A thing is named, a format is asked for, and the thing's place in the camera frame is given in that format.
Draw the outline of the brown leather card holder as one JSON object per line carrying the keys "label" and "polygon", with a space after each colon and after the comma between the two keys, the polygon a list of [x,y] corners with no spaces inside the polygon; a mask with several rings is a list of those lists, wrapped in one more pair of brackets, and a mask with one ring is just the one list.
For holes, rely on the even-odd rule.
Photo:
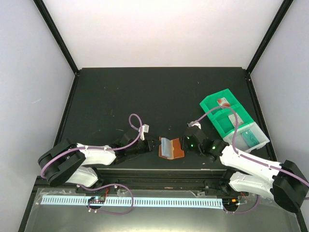
{"label": "brown leather card holder", "polygon": [[161,143],[158,151],[159,157],[167,160],[184,158],[185,153],[181,148],[179,138],[169,140],[164,137],[159,137],[159,139]]}

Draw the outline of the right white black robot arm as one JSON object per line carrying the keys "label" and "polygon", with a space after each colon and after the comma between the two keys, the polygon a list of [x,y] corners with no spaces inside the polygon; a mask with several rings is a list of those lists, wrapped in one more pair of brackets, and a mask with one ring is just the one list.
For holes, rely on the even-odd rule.
{"label": "right white black robot arm", "polygon": [[248,192],[270,198],[286,211],[298,213],[307,199],[309,183],[298,166],[286,160],[283,163],[251,155],[223,140],[210,140],[198,127],[188,127],[180,138],[184,151],[195,152],[209,161],[217,160],[236,169],[219,183],[225,195]]}

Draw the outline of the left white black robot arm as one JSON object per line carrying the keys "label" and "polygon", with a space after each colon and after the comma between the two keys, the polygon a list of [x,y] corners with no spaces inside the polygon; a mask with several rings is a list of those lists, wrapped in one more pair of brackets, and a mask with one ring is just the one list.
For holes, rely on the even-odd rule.
{"label": "left white black robot arm", "polygon": [[159,137],[144,133],[136,140],[138,134],[135,130],[129,130],[121,139],[105,146],[87,146],[66,139],[38,159],[41,177],[51,187],[71,183],[98,193],[103,189],[104,182],[96,165],[117,165],[159,147]]}

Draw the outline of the red white card in bin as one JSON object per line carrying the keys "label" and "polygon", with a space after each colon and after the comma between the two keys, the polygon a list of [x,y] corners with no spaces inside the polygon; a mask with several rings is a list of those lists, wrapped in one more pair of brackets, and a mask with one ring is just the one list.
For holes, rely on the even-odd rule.
{"label": "red white card in bin", "polygon": [[229,101],[225,97],[217,99],[217,103],[219,104],[219,106],[230,107],[230,103],[229,103]]}

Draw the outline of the white card in middle bin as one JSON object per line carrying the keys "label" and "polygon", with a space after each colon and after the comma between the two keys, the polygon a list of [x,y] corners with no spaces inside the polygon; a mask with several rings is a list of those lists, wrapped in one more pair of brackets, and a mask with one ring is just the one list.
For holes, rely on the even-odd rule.
{"label": "white card in middle bin", "polygon": [[243,120],[240,118],[240,116],[237,113],[236,113],[236,116],[234,114],[231,114],[228,116],[228,118],[234,127],[236,127],[236,122],[238,122],[239,126],[244,124]]}

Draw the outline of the teal card in clear bin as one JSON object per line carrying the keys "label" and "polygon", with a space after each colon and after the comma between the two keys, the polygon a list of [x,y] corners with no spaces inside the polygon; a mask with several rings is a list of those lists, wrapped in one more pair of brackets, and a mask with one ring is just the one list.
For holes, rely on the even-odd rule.
{"label": "teal card in clear bin", "polygon": [[259,145],[259,141],[251,130],[244,131],[241,136],[248,147],[254,147],[256,145]]}

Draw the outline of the green plastic bin middle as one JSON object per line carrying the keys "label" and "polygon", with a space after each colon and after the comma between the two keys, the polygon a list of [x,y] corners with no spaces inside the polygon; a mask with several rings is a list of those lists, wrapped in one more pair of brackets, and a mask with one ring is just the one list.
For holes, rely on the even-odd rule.
{"label": "green plastic bin middle", "polygon": [[[253,118],[241,104],[235,104],[231,108],[237,114],[239,128],[253,123]],[[230,109],[215,110],[210,120],[222,138],[235,130],[236,118]]]}

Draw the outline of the green plastic bin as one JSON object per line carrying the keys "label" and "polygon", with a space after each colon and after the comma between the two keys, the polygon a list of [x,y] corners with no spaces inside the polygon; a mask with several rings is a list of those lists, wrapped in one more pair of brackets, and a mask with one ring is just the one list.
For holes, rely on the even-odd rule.
{"label": "green plastic bin", "polygon": [[[241,104],[235,104],[231,108],[237,114],[239,128],[253,123],[253,118]],[[210,120],[222,138],[235,130],[236,118],[230,109],[215,110]]]}
{"label": "green plastic bin", "polygon": [[206,113],[217,106],[234,106],[239,104],[239,101],[229,89],[224,89],[219,92],[208,95],[200,102],[200,107]]}

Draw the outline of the green plastic bin far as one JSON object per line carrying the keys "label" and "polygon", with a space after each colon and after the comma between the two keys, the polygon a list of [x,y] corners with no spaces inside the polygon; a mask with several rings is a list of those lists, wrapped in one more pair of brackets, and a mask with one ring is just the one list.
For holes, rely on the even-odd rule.
{"label": "green plastic bin far", "polygon": [[219,92],[208,95],[200,102],[200,107],[206,113],[217,106],[234,106],[239,104],[239,101],[229,89],[224,89]]}

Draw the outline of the clear plastic bin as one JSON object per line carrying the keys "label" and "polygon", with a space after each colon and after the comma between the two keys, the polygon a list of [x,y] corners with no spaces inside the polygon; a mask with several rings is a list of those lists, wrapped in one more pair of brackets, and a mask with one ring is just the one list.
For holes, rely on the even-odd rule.
{"label": "clear plastic bin", "polygon": [[[222,126],[221,130],[218,130],[221,138],[230,145],[233,143],[234,125],[228,122]],[[264,147],[269,142],[268,137],[255,122],[243,123],[239,121],[239,127],[234,140],[234,145],[237,149],[251,153],[255,149]]]}

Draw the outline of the left circuit board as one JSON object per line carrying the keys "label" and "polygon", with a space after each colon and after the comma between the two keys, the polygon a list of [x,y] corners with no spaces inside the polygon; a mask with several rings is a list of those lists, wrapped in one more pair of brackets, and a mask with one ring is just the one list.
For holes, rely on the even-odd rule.
{"label": "left circuit board", "polygon": [[105,197],[103,196],[93,196],[88,199],[88,204],[104,204]]}

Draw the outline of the circuit board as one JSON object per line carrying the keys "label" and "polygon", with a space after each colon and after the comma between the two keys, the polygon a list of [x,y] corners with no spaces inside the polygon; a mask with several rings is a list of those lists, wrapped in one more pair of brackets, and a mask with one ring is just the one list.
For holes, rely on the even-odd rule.
{"label": "circuit board", "polygon": [[88,199],[88,204],[104,204],[105,197],[103,196],[93,196]]}
{"label": "circuit board", "polygon": [[224,206],[234,206],[242,204],[241,200],[238,198],[224,198],[222,200]]}

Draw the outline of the right circuit board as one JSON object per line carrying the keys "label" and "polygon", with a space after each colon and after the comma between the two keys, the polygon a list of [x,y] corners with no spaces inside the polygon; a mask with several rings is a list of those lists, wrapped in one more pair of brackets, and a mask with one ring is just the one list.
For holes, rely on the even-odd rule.
{"label": "right circuit board", "polygon": [[224,198],[222,200],[224,206],[234,206],[242,204],[241,200],[238,198]]}

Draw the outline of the black aluminium rail base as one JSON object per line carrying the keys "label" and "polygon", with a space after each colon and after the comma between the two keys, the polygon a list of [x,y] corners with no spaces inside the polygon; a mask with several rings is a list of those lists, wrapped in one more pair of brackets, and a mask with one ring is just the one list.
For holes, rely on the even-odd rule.
{"label": "black aluminium rail base", "polygon": [[235,170],[118,170],[99,169],[99,183],[95,188],[121,184],[130,190],[204,191],[207,195],[237,196],[228,185]]}

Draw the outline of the right black frame post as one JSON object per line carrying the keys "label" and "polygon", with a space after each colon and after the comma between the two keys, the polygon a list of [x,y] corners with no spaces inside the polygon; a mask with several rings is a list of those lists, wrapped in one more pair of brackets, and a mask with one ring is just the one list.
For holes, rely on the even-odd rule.
{"label": "right black frame post", "polygon": [[263,55],[265,49],[267,48],[269,42],[271,41],[272,37],[274,36],[276,30],[278,29],[279,25],[281,24],[282,20],[284,19],[285,15],[287,14],[289,8],[291,7],[293,0],[283,0],[279,9],[277,10],[271,24],[269,25],[265,35],[263,36],[253,58],[251,59],[246,72],[251,74],[256,67],[258,61],[260,60],[261,56]]}

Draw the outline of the black frame post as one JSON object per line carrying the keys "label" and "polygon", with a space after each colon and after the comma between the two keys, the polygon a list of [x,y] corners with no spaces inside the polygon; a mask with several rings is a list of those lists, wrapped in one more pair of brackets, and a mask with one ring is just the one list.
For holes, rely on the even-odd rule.
{"label": "black frame post", "polygon": [[287,14],[289,8],[291,7],[293,0],[283,0],[279,9],[277,10],[271,24],[269,25],[265,35],[263,36],[253,58],[251,59],[246,72],[251,74],[256,67],[258,61],[260,60],[261,56],[263,55],[265,49],[267,48],[269,42],[271,41],[272,37],[274,36],[276,30],[278,29],[279,25],[281,24],[282,20],[284,19],[285,15]]}
{"label": "black frame post", "polygon": [[79,73],[79,69],[76,65],[76,63],[73,60],[72,55],[69,52],[69,49],[67,48],[54,20],[52,19],[52,16],[50,15],[45,3],[43,0],[34,0],[33,1],[39,10],[43,20],[45,21],[46,25],[48,26],[53,38],[55,39],[58,47],[60,48],[62,54],[64,55],[68,65],[70,66],[73,73],[76,75]]}

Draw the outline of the left black frame post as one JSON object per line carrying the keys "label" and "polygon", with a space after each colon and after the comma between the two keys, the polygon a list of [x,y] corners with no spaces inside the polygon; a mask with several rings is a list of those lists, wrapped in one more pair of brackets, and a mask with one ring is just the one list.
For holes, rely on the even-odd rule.
{"label": "left black frame post", "polygon": [[64,55],[68,65],[70,66],[73,73],[76,75],[79,73],[79,69],[76,65],[76,63],[73,60],[72,55],[69,52],[69,49],[67,48],[54,20],[52,19],[52,16],[50,15],[45,3],[43,0],[34,0],[33,1],[39,10],[43,20],[45,21],[46,25],[48,26],[53,38],[55,39],[58,47],[60,48],[62,54]]}

